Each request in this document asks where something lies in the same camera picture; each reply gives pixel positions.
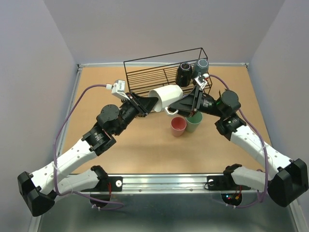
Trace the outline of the white mug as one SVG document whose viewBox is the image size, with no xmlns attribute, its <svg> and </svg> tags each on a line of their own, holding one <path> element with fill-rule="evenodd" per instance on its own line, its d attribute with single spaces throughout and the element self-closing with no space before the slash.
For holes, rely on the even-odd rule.
<svg viewBox="0 0 309 232">
<path fill-rule="evenodd" d="M 178 85 L 167 85 L 150 90 L 148 96 L 158 98 L 158 102 L 153 108 L 155 112 L 165 112 L 168 116 L 174 116 L 178 110 L 170 112 L 168 108 L 183 97 L 183 90 Z"/>
</svg>

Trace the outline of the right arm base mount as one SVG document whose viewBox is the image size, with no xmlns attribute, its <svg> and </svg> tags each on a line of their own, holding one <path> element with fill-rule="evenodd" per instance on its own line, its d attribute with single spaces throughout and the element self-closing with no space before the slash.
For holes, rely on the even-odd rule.
<svg viewBox="0 0 309 232">
<path fill-rule="evenodd" d="M 232 190 L 250 190 L 250 187 L 237 185 L 232 177 L 219 174 L 208 175 L 204 189 L 210 191 L 232 191 Z"/>
</svg>

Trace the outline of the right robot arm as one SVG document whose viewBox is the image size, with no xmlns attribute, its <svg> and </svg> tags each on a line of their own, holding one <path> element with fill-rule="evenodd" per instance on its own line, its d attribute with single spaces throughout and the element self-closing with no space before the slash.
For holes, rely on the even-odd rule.
<svg viewBox="0 0 309 232">
<path fill-rule="evenodd" d="M 293 160 L 267 144 L 249 122 L 240 118 L 238 95 L 226 89 L 215 100 L 199 87 L 166 107 L 170 114 L 184 117 L 196 113 L 217 116 L 218 132 L 228 141 L 238 145 L 264 166 L 264 171 L 248 169 L 240 164 L 226 167 L 222 177 L 223 185 L 232 189 L 247 186 L 261 195 L 268 194 L 279 206 L 286 207 L 309 189 L 308 169 L 302 159 Z"/>
</svg>

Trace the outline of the black mug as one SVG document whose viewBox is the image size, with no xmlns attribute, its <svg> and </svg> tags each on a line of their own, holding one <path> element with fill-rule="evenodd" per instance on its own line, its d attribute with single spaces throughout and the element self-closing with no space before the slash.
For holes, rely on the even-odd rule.
<svg viewBox="0 0 309 232">
<path fill-rule="evenodd" d="M 192 66 L 187 63 L 181 63 L 176 73 L 176 84 L 180 87 L 187 87 L 190 84 L 192 75 Z"/>
</svg>

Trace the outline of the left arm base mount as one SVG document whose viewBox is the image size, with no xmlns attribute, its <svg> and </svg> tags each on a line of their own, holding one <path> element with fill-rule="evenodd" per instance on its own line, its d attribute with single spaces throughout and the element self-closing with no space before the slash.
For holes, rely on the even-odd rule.
<svg viewBox="0 0 309 232">
<path fill-rule="evenodd" d="M 94 188 L 90 191 L 96 192 L 121 192 L 123 186 L 122 176 L 108 176 L 106 178 L 100 179 Z"/>
</svg>

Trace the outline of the red cup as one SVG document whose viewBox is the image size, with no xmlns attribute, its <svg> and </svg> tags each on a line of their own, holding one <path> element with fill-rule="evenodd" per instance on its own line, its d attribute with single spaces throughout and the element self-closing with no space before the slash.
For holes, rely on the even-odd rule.
<svg viewBox="0 0 309 232">
<path fill-rule="evenodd" d="M 183 117 L 174 117 L 171 120 L 171 133 L 174 137 L 181 136 L 186 129 L 186 121 Z"/>
</svg>

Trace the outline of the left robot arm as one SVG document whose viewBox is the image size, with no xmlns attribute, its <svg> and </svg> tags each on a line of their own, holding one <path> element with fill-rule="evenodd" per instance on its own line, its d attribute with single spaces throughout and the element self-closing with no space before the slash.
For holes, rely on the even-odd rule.
<svg viewBox="0 0 309 232">
<path fill-rule="evenodd" d="M 68 193 L 90 189 L 120 191 L 122 188 L 116 182 L 122 178 L 109 177 L 99 165 L 82 174 L 72 176 L 71 173 L 111 148 L 116 143 L 114 136 L 120 135 L 134 118 L 147 116 L 157 102 L 157 97 L 127 93 L 120 107 L 104 106 L 92 129 L 67 152 L 37 171 L 22 172 L 17 177 L 19 192 L 31 214 L 41 216 L 54 206 L 56 198 Z"/>
</svg>

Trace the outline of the green cup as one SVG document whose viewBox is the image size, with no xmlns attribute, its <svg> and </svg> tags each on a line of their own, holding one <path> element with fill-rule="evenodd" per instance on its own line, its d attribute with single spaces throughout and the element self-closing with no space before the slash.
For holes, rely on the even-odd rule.
<svg viewBox="0 0 309 232">
<path fill-rule="evenodd" d="M 195 113 L 193 116 L 186 117 L 186 128 L 187 132 L 195 132 L 195 130 L 200 125 L 201 121 L 203 120 L 203 115 L 201 112 Z"/>
</svg>

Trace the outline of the blue-grey mug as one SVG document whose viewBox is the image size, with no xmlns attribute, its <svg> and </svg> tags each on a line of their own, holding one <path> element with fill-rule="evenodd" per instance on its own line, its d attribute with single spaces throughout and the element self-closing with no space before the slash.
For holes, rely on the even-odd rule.
<svg viewBox="0 0 309 232">
<path fill-rule="evenodd" d="M 206 59 L 198 59 L 193 65 L 191 78 L 195 79 L 196 77 L 200 75 L 208 73 L 208 71 L 209 71 L 208 61 Z"/>
</svg>

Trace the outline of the aluminium front rail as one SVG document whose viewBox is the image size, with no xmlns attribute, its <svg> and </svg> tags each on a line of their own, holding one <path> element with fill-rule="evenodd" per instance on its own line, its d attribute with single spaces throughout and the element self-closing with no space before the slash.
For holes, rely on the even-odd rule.
<svg viewBox="0 0 309 232">
<path fill-rule="evenodd" d="M 121 192 L 114 194 L 200 194 L 232 193 L 232 191 L 210 191 L 204 189 L 208 175 L 219 174 L 109 174 L 122 176 Z"/>
</svg>

